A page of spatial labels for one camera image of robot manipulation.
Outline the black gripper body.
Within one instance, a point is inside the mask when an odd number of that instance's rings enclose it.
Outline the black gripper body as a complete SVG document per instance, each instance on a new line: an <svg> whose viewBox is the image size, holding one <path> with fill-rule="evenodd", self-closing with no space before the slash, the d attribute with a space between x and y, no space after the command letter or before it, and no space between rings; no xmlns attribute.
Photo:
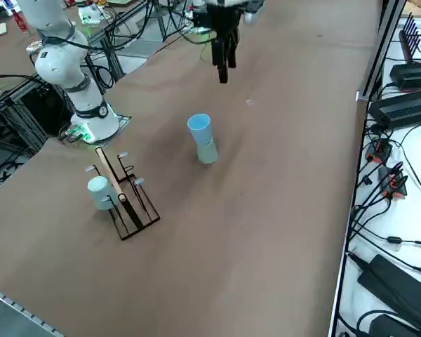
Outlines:
<svg viewBox="0 0 421 337"><path fill-rule="evenodd" d="M215 38L238 39L241 14L241 4L229 7L210 5L211 29L215 32Z"/></svg>

